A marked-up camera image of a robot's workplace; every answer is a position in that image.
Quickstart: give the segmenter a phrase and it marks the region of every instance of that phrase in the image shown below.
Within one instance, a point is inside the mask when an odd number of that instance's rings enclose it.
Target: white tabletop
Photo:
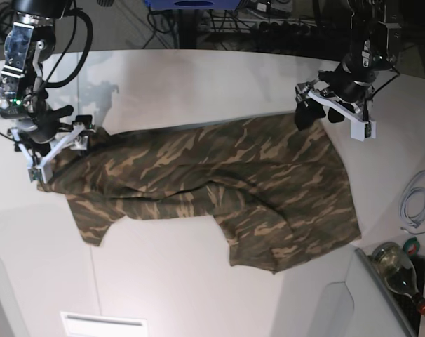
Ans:
[[[56,78],[71,72],[77,58],[68,55]],[[223,121],[291,111],[296,83],[335,65],[221,51],[94,52],[76,81],[50,91],[50,103],[94,114],[95,123],[110,133]],[[390,76],[380,74],[376,87]],[[425,168],[425,80],[394,81],[377,95],[373,116],[378,138],[364,143],[350,139],[347,122],[323,122],[350,177],[361,246],[403,235],[398,195],[413,173]],[[0,121],[2,131],[8,125]],[[313,310],[295,303],[306,296],[315,306],[321,289],[342,280],[349,263],[345,248],[275,277],[230,268],[227,243],[209,217],[124,219],[101,248],[90,249],[81,242],[65,199],[37,192],[27,181],[25,160],[1,138],[0,222],[0,257],[33,336],[62,336],[53,330],[60,327],[54,315],[59,310],[148,319],[151,336],[157,337],[169,331],[175,337],[277,337],[287,326],[286,336],[305,336]],[[34,275],[24,277],[26,265]],[[73,277],[62,283],[62,275]],[[46,287],[54,291],[36,299]],[[47,310],[37,309],[37,303]],[[45,328],[37,313],[52,315]],[[251,324],[257,320],[259,325]]]

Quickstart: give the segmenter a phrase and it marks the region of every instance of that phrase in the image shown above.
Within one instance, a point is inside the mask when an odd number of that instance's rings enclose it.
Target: black device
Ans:
[[[69,8],[70,0],[13,0],[14,11],[41,18],[60,19]]]
[[[317,79],[297,85],[295,121],[300,130],[308,128],[326,116],[323,106],[328,106],[331,122],[348,117],[351,136],[364,140],[376,136],[368,105],[383,88],[373,89],[377,74],[396,71],[401,50],[401,15],[396,0],[349,0],[349,5],[353,11],[349,52],[333,72],[319,72]],[[318,82],[325,82],[328,87],[316,90]]]

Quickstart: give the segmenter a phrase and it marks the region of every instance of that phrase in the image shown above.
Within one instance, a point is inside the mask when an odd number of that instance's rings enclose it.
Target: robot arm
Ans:
[[[80,9],[69,9],[71,0],[13,0],[18,21],[8,35],[4,53],[5,65],[0,78],[0,116],[11,119],[10,130],[17,145],[27,158],[31,180],[47,183],[52,177],[50,161],[65,147],[86,150],[88,136],[93,131],[91,116],[78,116],[72,125],[61,118],[68,117],[74,108],[67,105],[52,110],[46,99],[46,89],[68,84],[75,76],[53,84],[43,78],[43,62],[55,48],[53,22],[62,16],[76,16],[87,25],[86,52],[76,70],[80,70],[92,41],[93,27],[89,17]]]
[[[347,118],[351,137],[360,141],[376,137],[376,122],[370,118],[369,106],[377,92],[373,88],[378,72],[395,70],[400,53],[400,15],[396,0],[349,0],[353,10],[350,51],[333,72],[319,72],[313,81],[295,88],[299,130],[312,126],[326,116],[329,107],[332,123]],[[323,90],[316,84],[323,82]]]

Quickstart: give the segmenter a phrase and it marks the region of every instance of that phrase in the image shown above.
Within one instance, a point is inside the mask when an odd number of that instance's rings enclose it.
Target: camouflage shirt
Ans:
[[[111,224],[214,216],[231,265],[278,272],[360,236],[344,165],[320,123],[293,114],[181,131],[100,129],[85,157],[64,150],[42,188],[67,196],[85,242]]]

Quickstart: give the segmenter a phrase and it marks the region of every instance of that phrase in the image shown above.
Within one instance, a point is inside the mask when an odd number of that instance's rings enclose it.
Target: bottle cap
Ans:
[[[425,315],[425,302],[418,304],[417,309],[420,314]]]

